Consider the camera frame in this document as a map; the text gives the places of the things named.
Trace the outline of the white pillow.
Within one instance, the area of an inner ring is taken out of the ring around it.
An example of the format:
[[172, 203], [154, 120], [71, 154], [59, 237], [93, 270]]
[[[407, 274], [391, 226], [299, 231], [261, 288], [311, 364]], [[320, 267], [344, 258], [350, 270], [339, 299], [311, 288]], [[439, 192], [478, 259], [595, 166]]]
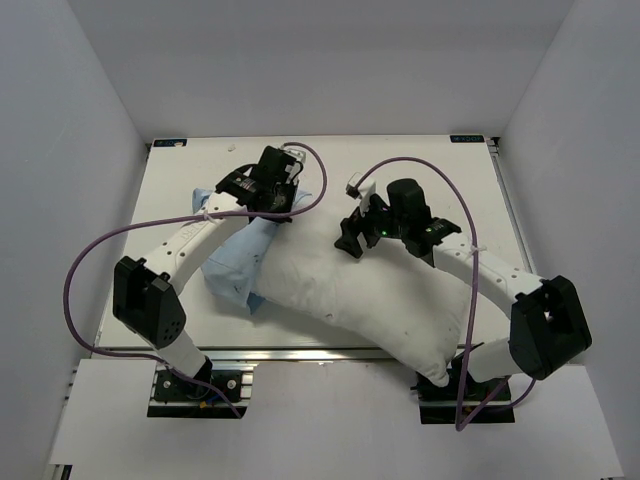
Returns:
[[360, 259], [338, 250], [338, 227], [308, 213], [277, 228], [254, 284], [266, 300], [353, 332], [434, 385], [449, 383], [468, 312], [462, 281], [382, 240]]

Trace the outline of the light blue pillowcase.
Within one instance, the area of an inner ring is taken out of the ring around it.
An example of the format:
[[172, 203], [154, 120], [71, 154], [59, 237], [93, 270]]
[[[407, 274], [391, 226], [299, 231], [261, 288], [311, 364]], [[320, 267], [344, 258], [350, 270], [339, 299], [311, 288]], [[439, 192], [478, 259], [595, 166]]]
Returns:
[[322, 314], [317, 279], [305, 249], [315, 212], [290, 225], [256, 218], [233, 233], [201, 266], [208, 291], [255, 314], [273, 303], [313, 317]]

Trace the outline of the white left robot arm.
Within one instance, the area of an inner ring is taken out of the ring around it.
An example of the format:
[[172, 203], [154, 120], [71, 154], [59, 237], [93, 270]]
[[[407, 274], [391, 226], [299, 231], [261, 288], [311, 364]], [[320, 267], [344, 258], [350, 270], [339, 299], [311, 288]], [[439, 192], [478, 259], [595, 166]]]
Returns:
[[293, 210], [305, 160], [300, 151], [265, 147], [256, 164], [238, 167], [216, 184], [197, 220], [141, 258], [125, 256], [115, 266], [114, 317], [179, 371], [176, 384], [188, 398], [209, 392], [212, 365], [185, 330], [179, 296], [207, 257], [249, 223], [245, 211]]

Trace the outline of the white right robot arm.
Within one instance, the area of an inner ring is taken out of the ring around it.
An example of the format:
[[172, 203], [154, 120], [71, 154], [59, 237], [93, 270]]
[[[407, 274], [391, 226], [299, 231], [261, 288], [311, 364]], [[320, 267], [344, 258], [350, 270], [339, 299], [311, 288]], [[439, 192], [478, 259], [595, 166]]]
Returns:
[[468, 364], [451, 374], [453, 390], [472, 399], [489, 380], [524, 373], [541, 381], [587, 350], [592, 336], [574, 284], [558, 275], [544, 279], [521, 271], [471, 239], [451, 221], [432, 215], [413, 179], [389, 183], [381, 198], [373, 180], [353, 176], [348, 196], [358, 201], [340, 223], [335, 247], [354, 258], [382, 239], [397, 239], [414, 257], [446, 272], [497, 306], [510, 322], [506, 338], [471, 350]]

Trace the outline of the left blue corner label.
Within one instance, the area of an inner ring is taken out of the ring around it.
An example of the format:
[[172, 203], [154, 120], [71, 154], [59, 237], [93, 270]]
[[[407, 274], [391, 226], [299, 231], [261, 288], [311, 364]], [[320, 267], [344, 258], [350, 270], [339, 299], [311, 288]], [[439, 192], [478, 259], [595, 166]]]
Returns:
[[181, 148], [186, 145], [186, 139], [156, 139], [152, 144], [154, 148]]

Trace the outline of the blue corner label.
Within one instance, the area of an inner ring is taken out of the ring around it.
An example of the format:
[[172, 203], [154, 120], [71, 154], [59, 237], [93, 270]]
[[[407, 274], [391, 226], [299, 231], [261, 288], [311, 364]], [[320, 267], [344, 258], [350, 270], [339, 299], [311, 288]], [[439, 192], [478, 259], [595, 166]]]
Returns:
[[156, 139], [152, 144], [154, 148], [181, 148], [186, 145], [186, 139]]
[[449, 139], [452, 143], [484, 143], [485, 139], [482, 135], [459, 135], [453, 134], [449, 136]]

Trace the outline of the right blue corner label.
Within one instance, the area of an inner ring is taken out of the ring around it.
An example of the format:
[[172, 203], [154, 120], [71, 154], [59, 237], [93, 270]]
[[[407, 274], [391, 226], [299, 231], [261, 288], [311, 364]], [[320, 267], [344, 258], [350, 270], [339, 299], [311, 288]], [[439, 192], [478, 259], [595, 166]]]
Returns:
[[449, 139], [452, 143], [484, 143], [485, 139], [482, 135], [459, 135], [453, 134], [449, 136]]

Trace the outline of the aluminium table front rail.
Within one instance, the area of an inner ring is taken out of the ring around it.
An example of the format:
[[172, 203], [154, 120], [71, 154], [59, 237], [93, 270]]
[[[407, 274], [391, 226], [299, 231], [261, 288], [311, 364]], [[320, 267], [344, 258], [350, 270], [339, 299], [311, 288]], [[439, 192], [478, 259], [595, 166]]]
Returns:
[[259, 361], [386, 361], [394, 360], [388, 352], [366, 348], [201, 348], [213, 363]]

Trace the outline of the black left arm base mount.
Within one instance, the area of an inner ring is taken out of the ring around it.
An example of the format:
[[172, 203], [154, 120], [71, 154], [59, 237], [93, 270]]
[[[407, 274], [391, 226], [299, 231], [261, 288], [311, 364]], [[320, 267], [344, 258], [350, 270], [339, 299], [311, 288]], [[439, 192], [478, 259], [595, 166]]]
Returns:
[[[233, 404], [239, 417], [246, 413], [252, 393], [255, 363], [216, 363], [210, 383]], [[216, 392], [178, 378], [166, 367], [157, 367], [147, 407], [148, 418], [238, 419]]]

